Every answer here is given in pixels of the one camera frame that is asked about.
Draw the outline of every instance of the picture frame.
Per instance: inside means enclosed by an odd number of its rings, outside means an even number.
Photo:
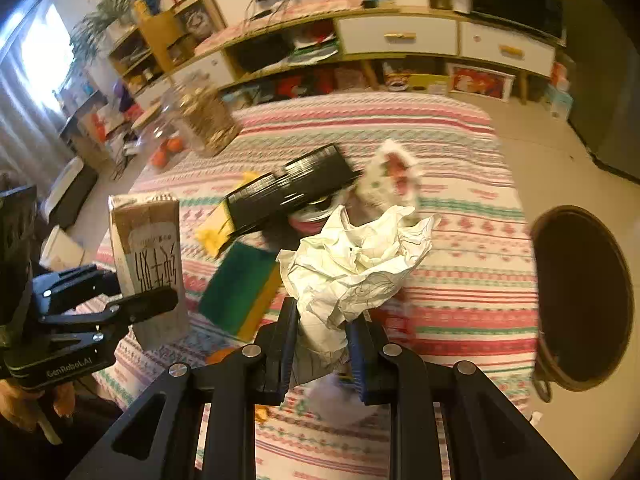
[[[171,10],[185,32],[195,38],[196,45],[226,28],[216,0],[180,0]]]
[[[508,101],[515,76],[477,66],[447,63],[450,92],[477,94]]]

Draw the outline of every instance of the tile floor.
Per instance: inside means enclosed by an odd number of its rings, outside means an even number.
[[[640,308],[640,186],[597,168],[572,129],[542,106],[516,100],[508,104],[480,96],[456,98],[484,108],[494,120],[507,163],[513,171],[524,213],[533,222],[546,210],[573,204],[591,211],[616,237],[632,275],[636,311]],[[126,192],[143,167],[139,157],[117,182],[102,174],[70,234],[91,257],[108,226],[109,194]],[[580,480],[609,479],[640,431],[639,331],[615,373],[588,392],[553,387],[543,404],[538,430]]]

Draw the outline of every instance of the white drawer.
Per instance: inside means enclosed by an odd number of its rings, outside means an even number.
[[[424,52],[456,55],[456,21],[428,16],[361,16],[338,20],[345,54]]]
[[[149,88],[143,90],[139,95],[135,97],[136,102],[143,110],[149,108],[156,99],[162,97],[162,95],[171,87],[171,82],[168,78],[162,78],[153,83]]]
[[[460,22],[460,56],[502,63],[544,76],[551,75],[556,50],[524,34]]]
[[[172,74],[177,83],[182,83],[190,75],[202,72],[209,75],[211,82],[217,86],[230,85],[235,81],[229,66],[226,64],[225,56],[222,52],[217,51],[205,56],[186,67]]]

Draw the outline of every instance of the drawer handle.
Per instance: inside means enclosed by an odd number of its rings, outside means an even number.
[[[524,51],[521,48],[515,48],[509,45],[499,45],[498,48],[504,56],[515,57],[517,59],[524,57]]]
[[[388,32],[385,34],[387,41],[392,40],[411,40],[415,41],[415,32]]]

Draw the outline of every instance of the silver bolt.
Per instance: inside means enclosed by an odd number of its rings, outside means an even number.
[[[395,357],[402,353],[402,347],[398,346],[395,343],[387,343],[382,347],[382,353],[384,355],[388,355],[389,357]]]
[[[473,375],[476,373],[476,365],[471,361],[460,361],[458,363],[458,371],[463,375]]]
[[[242,355],[244,357],[256,357],[260,355],[260,352],[262,352],[262,348],[258,345],[247,345],[242,348]]]
[[[189,368],[184,363],[176,363],[169,366],[169,375],[171,377],[182,377]]]

